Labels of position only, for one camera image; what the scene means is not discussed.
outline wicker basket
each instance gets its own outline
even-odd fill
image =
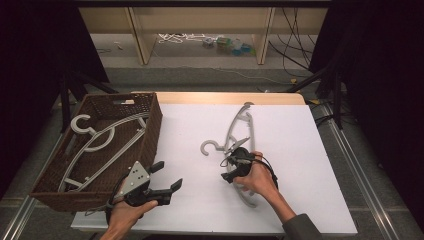
[[[129,102],[127,100],[133,100],[134,103],[127,104]],[[118,179],[128,171],[128,167],[133,166],[135,161],[141,162],[144,167],[153,164],[162,123],[162,112],[155,93],[88,94],[76,111],[76,115],[90,115],[89,120],[79,120],[78,127],[92,127],[97,132],[118,120],[143,112],[150,112],[145,134],[81,192],[58,192],[68,165],[82,146],[91,139],[91,135],[75,134],[68,127],[30,196],[53,210],[61,212],[86,211],[104,205]],[[140,129],[140,124],[136,120],[117,126],[112,142],[96,152],[84,152],[69,178],[80,183],[85,182],[84,179],[91,177],[110,160],[136,134],[137,129]],[[107,137],[108,133],[102,134],[90,147],[101,145]]]

